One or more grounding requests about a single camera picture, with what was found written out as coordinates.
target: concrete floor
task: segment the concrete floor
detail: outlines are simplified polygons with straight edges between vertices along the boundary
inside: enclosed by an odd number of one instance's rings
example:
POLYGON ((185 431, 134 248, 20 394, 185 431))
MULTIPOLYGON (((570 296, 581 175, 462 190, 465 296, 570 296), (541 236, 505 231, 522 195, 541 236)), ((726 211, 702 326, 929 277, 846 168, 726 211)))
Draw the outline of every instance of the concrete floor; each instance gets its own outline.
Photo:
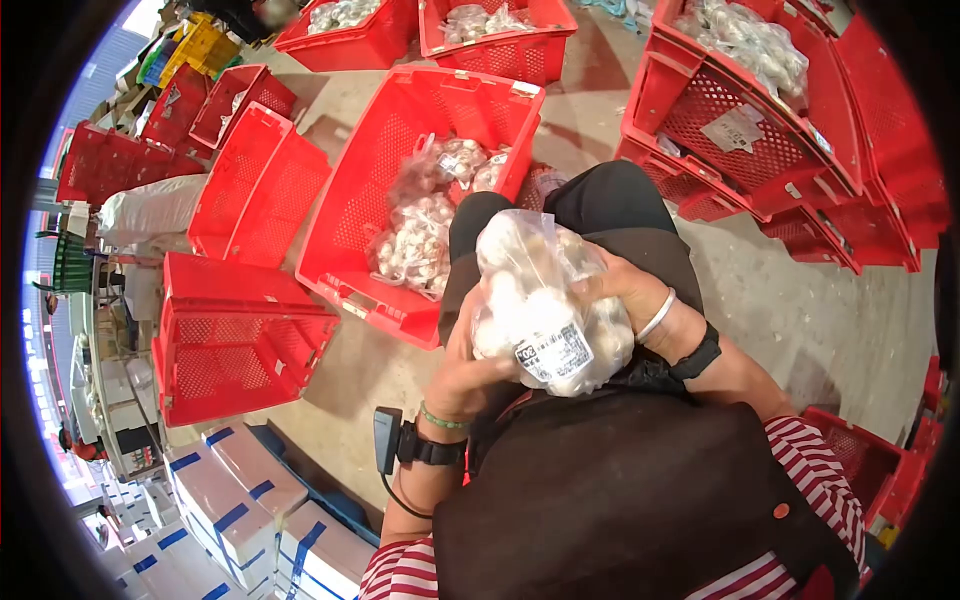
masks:
MULTIPOLYGON (((644 41, 599 9, 572 10, 580 29, 567 42, 563 79, 547 87, 533 151, 534 160, 570 176, 612 158, 617 109, 627 104, 644 41)), ((297 93, 298 131, 333 164, 383 72, 310 73, 272 49, 249 58, 267 62, 297 93)), ((832 265, 794 262, 745 214, 712 225, 677 219, 677 227, 692 249, 708 318, 798 408, 839 406, 841 417, 902 442, 933 349, 933 252, 924 255, 921 274, 874 267, 857 277, 832 265)), ((302 236, 288 253, 291 271, 302 236)), ((342 486, 382 509, 387 495, 373 464, 373 409, 402 406, 412 417, 443 351, 413 348, 352 314, 342 316, 303 399, 246 420, 271 421, 342 486)), ((183 444, 208 426, 171 430, 169 438, 183 444)))

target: blue tape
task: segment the blue tape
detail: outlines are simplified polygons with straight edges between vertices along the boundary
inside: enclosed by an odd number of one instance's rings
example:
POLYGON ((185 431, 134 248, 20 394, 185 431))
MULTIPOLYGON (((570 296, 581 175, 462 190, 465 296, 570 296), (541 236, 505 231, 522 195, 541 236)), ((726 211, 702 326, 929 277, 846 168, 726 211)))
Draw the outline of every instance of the blue tape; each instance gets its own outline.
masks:
POLYGON ((199 460, 200 460, 200 454, 197 454, 196 452, 191 452, 186 456, 184 456, 183 458, 178 458, 176 461, 170 463, 170 470, 176 473, 180 469, 188 465, 193 465, 199 460))
MULTIPOLYGON (((303 574, 303 563, 306 561, 306 553, 313 547, 313 544, 317 543, 317 539, 325 529, 326 525, 317 521, 314 523, 313 529, 311 529, 307 535, 303 536, 303 539, 297 544, 297 557, 292 561, 293 569, 290 571, 290 590, 287 592, 287 600, 294 600, 297 597, 297 590, 300 588, 300 576, 303 574)), ((307 577, 313 579, 309 573, 307 573, 307 577)), ((324 586, 319 581, 317 583, 330 593, 333 593, 327 586, 324 586)))
POLYGON ((260 589, 260 586, 262 586, 263 584, 267 583, 268 581, 270 581, 270 577, 264 577, 264 578, 263 578, 263 581, 261 581, 259 584, 257 584, 255 588, 253 588, 253 589, 251 589, 250 591, 247 592, 247 595, 248 595, 248 596, 253 595, 253 593, 254 593, 255 591, 257 591, 258 589, 260 589))
POLYGON ((230 509, 229 513, 223 515, 216 523, 213 523, 213 529, 216 530, 217 533, 222 534, 230 525, 237 522, 241 516, 245 515, 249 511, 250 507, 248 507, 246 504, 237 504, 230 509))
POLYGON ((216 588, 207 592, 202 600, 217 600, 217 598, 225 595, 228 591, 230 591, 230 586, 228 586, 226 583, 222 583, 216 588))
POLYGON ((186 533, 186 530, 181 527, 181 528, 179 528, 177 531, 175 531, 174 533, 172 533, 172 534, 170 534, 169 536, 167 536, 166 538, 158 541, 158 542, 156 543, 156 545, 158 545, 158 546, 160 547, 160 550, 165 550, 165 549, 167 549, 171 544, 173 544, 173 543, 175 543, 175 542, 177 542, 177 541, 180 541, 180 540, 182 540, 183 538, 186 538, 187 535, 188 535, 188 534, 186 533))
POLYGON ((233 429, 231 427, 224 427, 220 431, 216 432, 215 434, 207 438, 206 445, 213 446, 217 442, 220 442, 226 436, 231 436, 231 435, 233 435, 233 429))
POLYGON ((255 500, 255 499, 259 498, 260 496, 262 496, 263 494, 265 494, 265 493, 269 492, 270 490, 272 490, 274 487, 275 487, 275 486, 274 486, 274 482, 268 479, 268 480, 264 481, 263 483, 261 483, 261 484, 259 484, 259 485, 257 485, 257 486, 254 486, 253 489, 250 490, 250 497, 255 500))
POLYGON ((147 558, 135 564, 133 566, 133 570, 136 571, 137 573, 142 573, 143 571, 147 570, 148 568, 150 568, 155 564, 156 564, 156 557, 153 554, 151 554, 147 558))
MULTIPOLYGON (((293 561, 294 561, 294 560, 291 559, 289 556, 287 556, 286 553, 285 553, 283 550, 280 550, 280 556, 282 556, 283 558, 285 558, 285 559, 287 560, 287 562, 289 562, 290 564, 292 564, 293 561)), ((327 591, 327 593, 331 594, 334 598, 337 598, 338 600, 346 600, 345 598, 343 598, 343 597, 341 597, 340 595, 338 595, 337 592, 333 591, 332 589, 330 589, 330 588, 328 588, 327 586, 325 586, 324 584, 322 584, 320 581, 317 580, 316 577, 314 577, 314 576, 311 575, 310 573, 307 573, 306 571, 303 571, 303 574, 306 575, 307 577, 309 577, 309 578, 310 578, 310 581, 312 581, 313 583, 317 584, 317 585, 320 586, 321 588, 325 589, 325 590, 327 591)), ((286 579, 286 576, 284 576, 283 573, 280 573, 280 576, 282 576, 284 579, 286 579)), ((294 584, 294 583, 291 581, 290 584, 291 584, 290 590, 293 591, 294 593, 297 593, 297 590, 300 589, 300 582, 297 582, 296 584, 294 584)))

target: white cardboard box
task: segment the white cardboard box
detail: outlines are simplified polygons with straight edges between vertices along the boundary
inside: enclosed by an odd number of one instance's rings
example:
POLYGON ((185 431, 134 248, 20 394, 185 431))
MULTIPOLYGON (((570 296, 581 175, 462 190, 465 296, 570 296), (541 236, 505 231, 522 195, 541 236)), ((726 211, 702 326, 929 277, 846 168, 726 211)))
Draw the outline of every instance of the white cardboard box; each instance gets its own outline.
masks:
POLYGON ((152 538, 127 546, 126 552, 133 563, 133 570, 140 576, 156 600, 202 597, 178 573, 173 561, 164 557, 152 538))
POLYGON ((150 592, 146 584, 140 579, 140 576, 133 570, 130 559, 124 554, 120 546, 112 546, 100 553, 100 564, 109 574, 110 578, 116 582, 124 594, 131 600, 138 600, 142 596, 149 597, 150 592))
POLYGON ((164 455, 174 497, 200 544, 246 592, 276 570, 276 528, 267 511, 203 442, 164 455))
POLYGON ((274 516, 277 524, 306 500, 306 487, 263 447, 242 420, 209 429, 203 437, 220 462, 274 516))
MULTIPOLYGON (((199 593, 200 598, 246 600, 247 594, 206 553, 180 519, 163 527, 150 537, 163 553, 164 560, 172 562, 177 572, 199 593)), ((268 590, 270 581, 263 580, 261 590, 268 590)))
POLYGON ((280 537, 277 578, 287 580, 315 600, 352 599, 376 548, 361 540, 314 502, 287 519, 280 537))
POLYGON ((174 504, 173 499, 167 495, 160 485, 149 484, 144 486, 146 493, 147 508, 150 509, 150 516, 153 518, 157 527, 170 525, 180 519, 180 509, 174 504))
MULTIPOLYGON (((278 600, 316 600, 311 597, 310 594, 303 591, 303 588, 297 588, 293 594, 290 593, 290 578, 288 578, 283 573, 276 574, 276 582, 274 583, 274 596, 278 600)), ((327 595, 331 600, 335 600, 330 594, 327 595)))

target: sticker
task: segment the sticker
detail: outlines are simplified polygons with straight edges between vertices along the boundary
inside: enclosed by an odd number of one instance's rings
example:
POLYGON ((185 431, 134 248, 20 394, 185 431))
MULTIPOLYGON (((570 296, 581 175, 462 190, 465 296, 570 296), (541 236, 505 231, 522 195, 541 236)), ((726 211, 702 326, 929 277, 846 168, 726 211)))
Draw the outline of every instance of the sticker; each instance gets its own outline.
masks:
POLYGON ((833 146, 830 146, 830 143, 827 141, 824 135, 818 132, 817 128, 813 127, 812 125, 810 126, 810 130, 813 132, 813 138, 817 140, 817 145, 830 154, 833 154, 833 146))
POLYGON ((733 108, 713 119, 700 131, 724 152, 743 150, 754 153, 754 142, 763 139, 764 133, 756 124, 763 115, 755 108, 744 105, 733 108))
POLYGON ((531 98, 540 93, 539 85, 528 84, 526 82, 514 82, 510 89, 513 92, 530 96, 531 98))
POLYGON ((572 377, 593 360, 584 332, 575 323, 521 343, 515 355, 523 368, 542 383, 572 377))
POLYGON ((344 300, 343 307, 344 307, 344 310, 346 310, 347 312, 353 313, 354 315, 356 315, 357 317, 360 317, 361 319, 367 318, 367 311, 364 310, 363 308, 360 308, 356 304, 353 304, 351 302, 347 302, 346 300, 344 300))
POLYGON ((460 161, 451 155, 440 155, 440 158, 437 159, 437 164, 440 165, 440 168, 445 171, 449 171, 450 173, 453 172, 453 169, 459 163, 460 161))

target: red plastic crate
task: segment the red plastic crate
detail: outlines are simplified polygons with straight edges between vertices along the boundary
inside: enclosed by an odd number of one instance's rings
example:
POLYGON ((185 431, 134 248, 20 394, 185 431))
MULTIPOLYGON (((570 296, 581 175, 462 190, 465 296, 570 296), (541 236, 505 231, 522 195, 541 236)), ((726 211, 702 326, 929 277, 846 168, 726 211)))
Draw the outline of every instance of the red plastic crate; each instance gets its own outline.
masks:
POLYGON ((852 256, 852 250, 808 206, 779 212, 768 223, 760 223, 759 227, 767 237, 781 240, 797 262, 831 262, 847 267, 857 275, 863 273, 852 256))
POLYGON ((206 101, 213 80, 187 63, 180 65, 173 79, 156 99, 146 127, 146 137, 169 148, 177 148, 189 138, 190 125, 206 101))
POLYGON ((663 0, 654 12, 634 83, 639 93, 627 107, 625 122, 650 134, 666 133, 752 195, 755 211, 763 215, 811 204, 807 190, 823 190, 820 199, 855 198, 862 181, 852 99, 828 39, 801 13, 786 12, 782 2, 744 4, 789 30, 809 58, 808 118, 772 97, 729 57, 676 30, 672 24, 684 2, 663 0), (701 128, 744 105, 762 115, 757 126, 764 137, 753 143, 752 154, 724 153, 701 128))
POLYGON ((672 164, 672 156, 649 145, 623 137, 613 157, 630 160, 642 168, 660 194, 676 204, 677 214, 687 221, 701 219, 710 223, 743 211, 696 176, 672 164))
POLYGON ((387 223, 387 192, 423 134, 453 132, 513 147, 493 191, 513 200, 530 166, 544 92, 491 75, 402 65, 387 73, 353 129, 314 211, 297 279, 368 323, 420 348, 439 344, 440 306, 370 278, 364 250, 387 223), (366 297, 369 309, 349 300, 366 297))
POLYGON ((564 68, 566 39, 577 22, 564 0, 426 0, 420 2, 420 53, 439 66, 490 73, 530 84, 557 81, 564 68), (493 13, 506 1, 537 27, 531 32, 504 32, 474 42, 447 44, 439 27, 458 6, 480 4, 493 13))
POLYGON ((308 4, 300 18, 276 38, 274 48, 315 73, 389 69, 406 56, 417 34, 416 0, 383 0, 355 27, 309 35, 310 11, 330 1, 308 4))
POLYGON ((238 115, 251 102, 257 102, 285 119, 289 119, 294 110, 297 96, 287 89, 270 73, 265 64, 246 64, 226 69, 220 79, 206 96, 206 102, 200 108, 190 126, 190 137, 215 149, 223 149, 230 133, 236 127, 238 115), (233 110, 233 99, 240 92, 246 92, 237 110, 233 110), (223 126, 222 117, 231 117, 227 126, 223 126))
POLYGON ((802 417, 820 430, 843 466, 853 495, 863 505, 864 525, 870 528, 877 515, 899 521, 903 512, 896 507, 907 495, 915 495, 923 465, 903 448, 820 409, 808 406, 802 417))
POLYGON ((180 151, 81 121, 63 162, 57 202, 82 200, 100 206, 117 192, 204 171, 200 162, 180 151))
POLYGON ((330 175, 326 154, 253 102, 210 172, 187 229, 196 252, 276 268, 330 175))
POLYGON ((167 426, 294 400, 340 321, 276 269, 169 252, 153 348, 167 426))
POLYGON ((897 63, 862 14, 835 42, 863 115, 876 168, 900 208, 947 202, 924 116, 897 63))

